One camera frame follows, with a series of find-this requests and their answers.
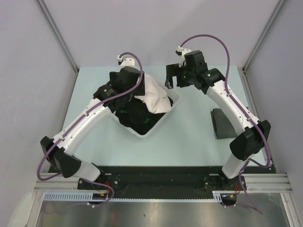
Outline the white floral t-shirt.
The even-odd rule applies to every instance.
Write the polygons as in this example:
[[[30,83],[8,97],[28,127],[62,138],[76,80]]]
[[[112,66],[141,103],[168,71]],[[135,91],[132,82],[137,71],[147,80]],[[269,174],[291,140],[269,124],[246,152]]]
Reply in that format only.
[[[141,100],[152,114],[167,113],[171,104],[167,92],[150,75],[144,75],[145,95],[134,96]]]

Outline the white plastic basket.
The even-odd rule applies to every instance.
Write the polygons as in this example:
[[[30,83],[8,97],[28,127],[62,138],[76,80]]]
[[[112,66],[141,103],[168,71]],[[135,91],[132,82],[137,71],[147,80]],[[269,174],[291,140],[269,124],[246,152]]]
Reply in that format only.
[[[159,127],[159,125],[161,124],[161,122],[170,114],[173,112],[173,109],[180,103],[181,100],[181,94],[173,89],[168,89],[167,87],[164,86],[164,84],[162,84],[158,79],[154,79],[156,81],[156,83],[158,84],[159,87],[161,87],[163,90],[165,90],[167,92],[167,95],[169,98],[172,99],[172,107],[171,110],[167,113],[165,113],[157,122],[156,124],[149,129],[148,132],[146,132],[144,135],[141,135],[139,133],[137,133],[135,130],[133,130],[130,127],[126,127],[124,125],[122,125],[119,122],[118,117],[115,115],[115,113],[111,114],[112,118],[118,123],[118,125],[120,125],[122,128],[128,130],[130,133],[132,133],[133,135],[137,136],[138,138],[146,138],[148,137],[156,128]]]

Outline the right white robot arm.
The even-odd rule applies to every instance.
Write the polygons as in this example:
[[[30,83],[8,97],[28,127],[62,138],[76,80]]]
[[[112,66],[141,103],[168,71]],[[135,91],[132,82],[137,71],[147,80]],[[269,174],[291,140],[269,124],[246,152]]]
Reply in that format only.
[[[179,63],[166,66],[165,86],[173,88],[173,77],[177,78],[177,87],[195,86],[220,107],[237,134],[230,143],[232,153],[222,167],[223,175],[218,178],[219,186],[229,190],[246,163],[266,146],[271,125],[267,120],[260,121],[234,96],[225,76],[217,68],[208,68],[200,50],[178,47],[176,54]]]

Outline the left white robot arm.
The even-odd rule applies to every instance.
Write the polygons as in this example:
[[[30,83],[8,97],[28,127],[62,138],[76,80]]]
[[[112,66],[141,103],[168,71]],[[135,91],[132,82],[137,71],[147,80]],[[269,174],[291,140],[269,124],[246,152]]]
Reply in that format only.
[[[125,106],[135,95],[143,95],[144,72],[125,66],[110,72],[109,82],[100,86],[81,114],[52,138],[40,141],[44,157],[64,178],[79,177],[94,189],[105,183],[104,172],[93,163],[75,157],[81,142],[104,119]]]

